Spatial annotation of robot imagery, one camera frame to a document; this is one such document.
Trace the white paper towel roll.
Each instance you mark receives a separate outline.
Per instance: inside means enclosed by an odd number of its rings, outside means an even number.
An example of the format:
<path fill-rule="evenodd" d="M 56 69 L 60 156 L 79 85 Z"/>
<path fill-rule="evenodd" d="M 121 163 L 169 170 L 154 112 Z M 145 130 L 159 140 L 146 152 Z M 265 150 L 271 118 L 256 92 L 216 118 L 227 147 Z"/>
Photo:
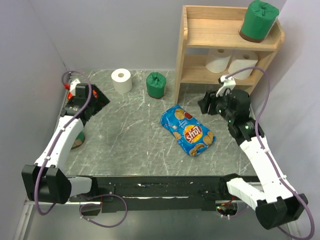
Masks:
<path fill-rule="evenodd" d="M 126 94 L 132 89 L 131 73 L 125 68 L 118 68 L 111 74 L 113 87 L 119 94 Z"/>
<path fill-rule="evenodd" d="M 208 52 L 205 67 L 212 73 L 222 73 L 226 70 L 232 50 L 211 48 Z"/>
<path fill-rule="evenodd" d="M 254 67 L 257 64 L 258 59 L 258 55 L 254 51 L 237 50 L 232 55 L 228 72 L 229 74 L 232 74 L 243 68 Z M 236 80 L 245 80 L 251 75 L 252 71 L 253 69 L 242 71 L 235 74 L 233 78 L 235 78 Z"/>

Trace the green paper towel roll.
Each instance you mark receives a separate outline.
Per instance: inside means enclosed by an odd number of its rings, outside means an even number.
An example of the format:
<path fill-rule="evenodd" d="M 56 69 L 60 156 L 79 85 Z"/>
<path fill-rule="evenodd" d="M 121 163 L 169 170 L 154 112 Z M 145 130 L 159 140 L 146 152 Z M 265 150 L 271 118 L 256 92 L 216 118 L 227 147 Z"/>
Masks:
<path fill-rule="evenodd" d="M 246 41 L 262 42 L 279 16 L 279 9 L 261 0 L 252 1 L 244 15 L 239 35 Z"/>

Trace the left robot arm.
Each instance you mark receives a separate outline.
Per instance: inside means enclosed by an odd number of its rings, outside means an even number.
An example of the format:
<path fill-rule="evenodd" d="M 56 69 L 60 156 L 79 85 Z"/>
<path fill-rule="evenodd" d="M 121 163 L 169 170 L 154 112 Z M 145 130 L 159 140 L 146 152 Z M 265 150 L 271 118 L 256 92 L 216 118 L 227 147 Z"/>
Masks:
<path fill-rule="evenodd" d="M 79 83 L 60 113 L 57 128 L 44 152 L 34 164 L 26 164 L 21 172 L 29 200 L 64 204 L 70 197 L 82 195 L 94 201 L 99 195 L 97 183 L 91 177 L 67 177 L 66 161 L 76 137 L 90 118 L 109 103 L 95 85 Z"/>

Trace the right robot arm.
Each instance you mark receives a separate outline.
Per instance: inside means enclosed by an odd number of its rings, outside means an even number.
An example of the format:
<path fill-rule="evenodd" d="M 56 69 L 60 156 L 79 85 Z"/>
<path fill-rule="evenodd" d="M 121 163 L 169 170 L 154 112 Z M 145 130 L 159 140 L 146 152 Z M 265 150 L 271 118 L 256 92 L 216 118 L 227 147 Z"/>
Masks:
<path fill-rule="evenodd" d="M 230 135 L 249 159 L 262 187 L 258 190 L 232 173 L 221 177 L 219 195 L 226 200 L 241 199 L 267 230 L 297 220 L 308 199 L 294 190 L 276 163 L 261 126 L 250 116 L 249 94 L 243 90 L 227 91 L 223 96 L 206 92 L 198 105 L 202 114 L 221 115 L 227 121 Z"/>

